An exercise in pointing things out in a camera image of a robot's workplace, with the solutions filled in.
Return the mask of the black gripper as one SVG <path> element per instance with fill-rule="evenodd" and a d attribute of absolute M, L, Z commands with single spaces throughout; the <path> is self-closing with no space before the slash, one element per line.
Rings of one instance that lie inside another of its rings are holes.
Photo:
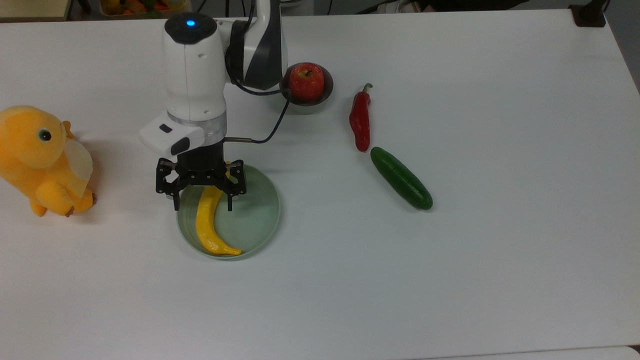
<path fill-rule="evenodd" d="M 233 198 L 247 193 L 245 163 L 224 160 L 224 142 L 199 146 L 177 156 L 177 162 L 159 158 L 155 168 L 155 191 L 181 207 L 181 192 L 188 185 L 215 186 L 226 194 L 227 210 L 233 210 Z"/>

